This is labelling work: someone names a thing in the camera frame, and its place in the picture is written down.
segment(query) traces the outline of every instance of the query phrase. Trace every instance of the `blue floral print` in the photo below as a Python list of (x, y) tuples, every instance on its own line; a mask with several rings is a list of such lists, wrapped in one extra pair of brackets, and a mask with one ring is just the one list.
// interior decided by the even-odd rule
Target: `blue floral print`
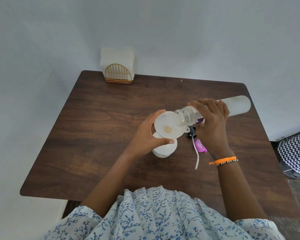
[(79, 206), (41, 239), (281, 240), (284, 237), (270, 220), (232, 222), (200, 199), (160, 186), (133, 193), (126, 189), (104, 218), (86, 206)]

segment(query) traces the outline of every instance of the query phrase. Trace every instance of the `wood grain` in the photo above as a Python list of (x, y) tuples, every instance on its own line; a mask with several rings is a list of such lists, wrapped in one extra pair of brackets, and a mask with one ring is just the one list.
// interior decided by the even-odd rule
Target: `wood grain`
[[(158, 109), (174, 111), (198, 98), (245, 95), (242, 83), (136, 75), (131, 85), (106, 83), (102, 72), (83, 71), (21, 190), (23, 196), (82, 201), (113, 165), (142, 121)], [(300, 216), (254, 105), (227, 122), (230, 147), (270, 216)], [(184, 134), (168, 158), (149, 153), (131, 168), (123, 189), (163, 185), (200, 198), (224, 214), (217, 169), (209, 153), (196, 153)]]

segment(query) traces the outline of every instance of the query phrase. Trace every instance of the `black and white zigzag cloth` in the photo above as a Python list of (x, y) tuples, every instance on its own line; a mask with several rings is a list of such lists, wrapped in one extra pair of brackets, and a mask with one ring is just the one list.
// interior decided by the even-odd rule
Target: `black and white zigzag cloth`
[(300, 134), (280, 141), (277, 150), (282, 160), (300, 173)]

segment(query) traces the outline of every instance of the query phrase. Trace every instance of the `orange bracelet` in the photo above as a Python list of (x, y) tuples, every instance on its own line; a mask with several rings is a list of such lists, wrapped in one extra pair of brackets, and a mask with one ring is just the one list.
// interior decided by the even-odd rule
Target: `orange bracelet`
[(228, 163), (228, 162), (232, 162), (232, 161), (238, 161), (237, 157), (236, 156), (226, 157), (223, 159), (216, 160), (214, 162), (210, 162), (209, 165), (214, 164), (214, 165), (218, 166), (220, 164), (224, 164), (224, 163)]

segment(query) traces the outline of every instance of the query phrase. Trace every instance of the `white wall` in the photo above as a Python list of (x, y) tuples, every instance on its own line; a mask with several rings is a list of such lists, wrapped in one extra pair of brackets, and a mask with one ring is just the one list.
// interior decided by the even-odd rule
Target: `white wall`
[(133, 47), (137, 74), (242, 82), (269, 139), (300, 131), (300, 0), (0, 0), (0, 239), (60, 216), (19, 190), (100, 46)]

